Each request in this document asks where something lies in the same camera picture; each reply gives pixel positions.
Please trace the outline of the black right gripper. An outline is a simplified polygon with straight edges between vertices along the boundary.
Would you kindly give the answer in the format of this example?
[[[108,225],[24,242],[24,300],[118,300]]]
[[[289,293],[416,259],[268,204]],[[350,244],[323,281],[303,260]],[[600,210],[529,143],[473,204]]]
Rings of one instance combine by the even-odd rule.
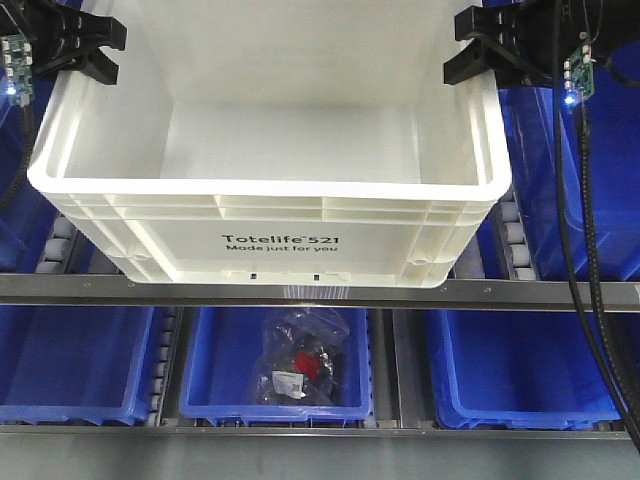
[[[553,85],[553,50],[563,61],[585,39],[595,37],[595,5],[591,1],[561,3],[559,41],[553,37],[553,1],[502,1],[494,7],[469,6],[454,16],[454,38],[470,41],[443,65],[443,81],[457,85],[487,71],[500,89]],[[505,66],[503,59],[480,40],[502,42],[526,66]]]

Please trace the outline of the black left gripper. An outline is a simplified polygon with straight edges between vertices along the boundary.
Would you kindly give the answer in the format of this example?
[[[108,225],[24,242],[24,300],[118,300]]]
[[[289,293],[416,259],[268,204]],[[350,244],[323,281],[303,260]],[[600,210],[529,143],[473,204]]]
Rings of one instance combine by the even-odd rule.
[[[31,71],[49,78],[75,70],[104,85],[117,83],[119,66],[101,51],[126,48],[126,27],[58,1],[2,1],[1,36],[22,35],[31,45]]]

